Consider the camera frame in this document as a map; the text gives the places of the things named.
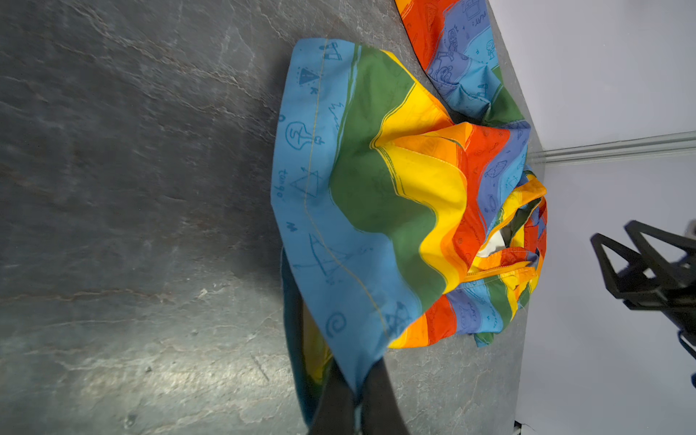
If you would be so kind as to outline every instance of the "black metal bracket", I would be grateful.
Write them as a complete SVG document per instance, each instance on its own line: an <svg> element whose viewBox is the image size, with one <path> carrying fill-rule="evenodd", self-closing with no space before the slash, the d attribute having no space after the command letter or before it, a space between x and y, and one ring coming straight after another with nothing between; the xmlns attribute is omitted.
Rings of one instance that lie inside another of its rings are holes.
<svg viewBox="0 0 696 435"><path fill-rule="evenodd" d="M624 229L638 252L605 235L595 234L590 239L606 289L631 310L664 313L679 328L681 345L696 359L696 239L638 221L628 222ZM669 262L648 242L646 235L686 254L676 262ZM615 271L605 248L619 254L628 265ZM645 274L648 269L653 277ZM691 383L696 388L696 373Z"/></svg>
<svg viewBox="0 0 696 435"><path fill-rule="evenodd" d="M357 402L334 360L308 435L354 434ZM363 385L360 402L362 434L409 435L399 412L384 359L372 366Z"/></svg>

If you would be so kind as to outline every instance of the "gray stone surface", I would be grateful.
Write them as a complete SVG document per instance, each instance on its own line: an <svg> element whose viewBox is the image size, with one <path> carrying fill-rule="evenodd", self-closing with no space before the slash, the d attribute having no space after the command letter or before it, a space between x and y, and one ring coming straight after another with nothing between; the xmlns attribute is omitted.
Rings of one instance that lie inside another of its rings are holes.
<svg viewBox="0 0 696 435"><path fill-rule="evenodd" d="M317 36L432 89L393 2L3 1L0 20L0 433L305 433L269 204L280 98ZM389 352L413 434L510 433L524 325Z"/></svg>

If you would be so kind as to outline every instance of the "orange fabric stripe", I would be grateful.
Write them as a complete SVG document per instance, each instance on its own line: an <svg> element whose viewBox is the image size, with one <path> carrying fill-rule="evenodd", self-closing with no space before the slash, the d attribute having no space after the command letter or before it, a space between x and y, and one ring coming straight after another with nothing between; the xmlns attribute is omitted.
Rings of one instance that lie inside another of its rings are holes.
<svg viewBox="0 0 696 435"><path fill-rule="evenodd" d="M430 66L433 56L440 43L440 37L445 28L445 15L449 9L459 0L413 0L403 6L403 2L397 1L397 7L401 6L401 18L406 27L406 32L416 52L418 61L424 70Z"/></svg>
<svg viewBox="0 0 696 435"><path fill-rule="evenodd" d="M428 345L428 321L425 315L422 315L404 332L407 334L404 348L407 347L424 347Z"/></svg>
<svg viewBox="0 0 696 435"><path fill-rule="evenodd" d="M546 211L546 198L542 198L541 204L539 204L539 218L548 225L548 215ZM546 231L541 235L539 239L539 252L542 257L546 257Z"/></svg>
<svg viewBox="0 0 696 435"><path fill-rule="evenodd" d="M512 266L518 262L527 260L527 250L524 248L505 248L502 251L492 253L486 258L482 258L477 262L477 266L473 267L471 272L481 270L494 269L496 267Z"/></svg>

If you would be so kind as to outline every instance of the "green fabric stripe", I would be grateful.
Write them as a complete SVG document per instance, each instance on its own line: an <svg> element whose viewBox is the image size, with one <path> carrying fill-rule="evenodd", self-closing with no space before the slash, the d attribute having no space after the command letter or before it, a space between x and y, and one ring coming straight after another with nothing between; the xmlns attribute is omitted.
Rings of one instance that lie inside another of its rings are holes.
<svg viewBox="0 0 696 435"><path fill-rule="evenodd" d="M520 293L520 299L519 299L519 304L522 307L526 307L527 304L529 303L529 298L532 296L532 290L530 289L529 284L527 284L527 287Z"/></svg>
<svg viewBox="0 0 696 435"><path fill-rule="evenodd" d="M500 71L500 66L496 66L491 70L495 76L503 82L503 74ZM504 85L498 91L498 94L491 102L491 106L483 117L482 124L490 127L497 127L513 121L523 120L522 112L517 107L517 104L512 99L512 95Z"/></svg>
<svg viewBox="0 0 696 435"><path fill-rule="evenodd" d="M414 81L385 53L361 49L356 47L354 52L355 92L352 98L348 95L329 187L334 202L355 228L389 237L399 272L425 311L445 289L444 277L419 254L423 239L435 227L435 213L398 196L389 167L378 150L370 149L385 115L403 103Z"/></svg>
<svg viewBox="0 0 696 435"><path fill-rule="evenodd" d="M478 347L490 345L495 337L496 334L492 332L479 332L474 334L474 338L476 339L476 345Z"/></svg>
<svg viewBox="0 0 696 435"><path fill-rule="evenodd" d="M498 276L485 278L484 282L491 294L491 303L503 319L503 329L507 328L512 320L512 307L507 300L507 286Z"/></svg>

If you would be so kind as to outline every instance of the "rainbow striped fabric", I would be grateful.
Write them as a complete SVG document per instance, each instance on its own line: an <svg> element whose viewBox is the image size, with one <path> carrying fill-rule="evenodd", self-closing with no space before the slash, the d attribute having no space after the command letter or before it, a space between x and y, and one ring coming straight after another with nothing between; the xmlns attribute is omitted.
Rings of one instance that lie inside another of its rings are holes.
<svg viewBox="0 0 696 435"><path fill-rule="evenodd" d="M546 190L525 169L529 133L522 120L454 124L391 53L297 43L271 202L308 422L332 358L359 393L387 347L455 333L484 344L525 303L546 247Z"/></svg>
<svg viewBox="0 0 696 435"><path fill-rule="evenodd" d="M483 125L522 120L503 86L486 0L396 0L418 61L447 104Z"/></svg>

